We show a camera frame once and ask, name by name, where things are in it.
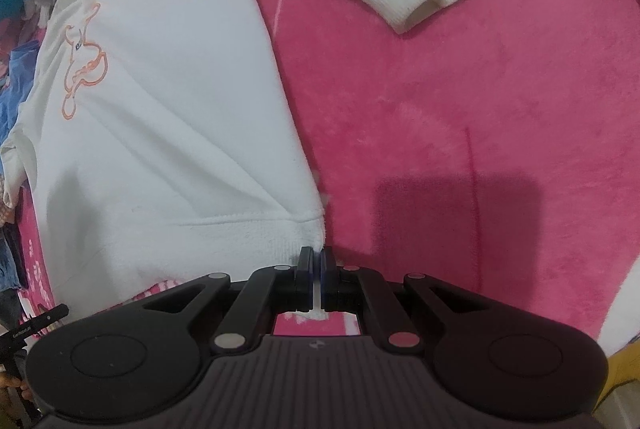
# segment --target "pink blanket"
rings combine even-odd
[[[639,0],[463,0],[403,36],[258,3],[338,258],[598,335],[640,249]]]

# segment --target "ribbed gray panel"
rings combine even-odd
[[[49,416],[41,429],[96,428]],[[183,401],[113,429],[602,429],[591,417],[532,425],[485,415],[449,396],[414,357],[370,337],[267,336],[216,359]]]

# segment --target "embroidered logo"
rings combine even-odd
[[[98,43],[86,38],[89,22],[100,10],[100,3],[95,3],[92,12],[84,20],[84,27],[76,28],[68,24],[65,27],[65,41],[71,46],[69,67],[65,74],[65,99],[62,102],[62,116],[66,120],[73,119],[76,114],[76,92],[80,86],[95,86],[107,75],[109,68],[107,54]]]

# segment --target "yellow object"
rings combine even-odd
[[[609,376],[598,405],[617,386],[640,380],[640,341],[629,344],[609,358]]]

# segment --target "orange outline drawing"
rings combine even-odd
[[[71,41],[67,35],[67,32],[73,29],[73,25],[68,24],[65,27],[65,41],[71,45],[71,55],[69,56],[69,67],[66,69],[65,73],[65,99],[62,101],[62,116],[66,120],[73,119],[76,114],[76,92],[80,86],[95,86],[101,80],[104,79],[105,75],[107,75],[107,70],[109,69],[109,64],[107,62],[107,54],[102,50],[102,47],[98,43],[90,42],[86,40],[86,28],[89,25],[89,22],[98,14],[100,10],[100,3],[95,3],[92,8],[92,13],[88,18],[84,20],[84,28],[80,33],[80,39],[78,42]],[[74,54],[76,51],[81,48],[95,48],[97,53],[93,59],[91,59],[87,64],[79,68],[74,72],[71,76],[71,80],[69,80],[69,73],[71,73],[71,69],[74,65]],[[100,63],[103,64],[103,68],[101,72],[99,72],[99,77],[95,79],[87,79],[90,72],[93,72],[95,69],[100,66]],[[71,101],[73,104],[73,108],[69,111],[66,110],[66,106],[68,102]]]

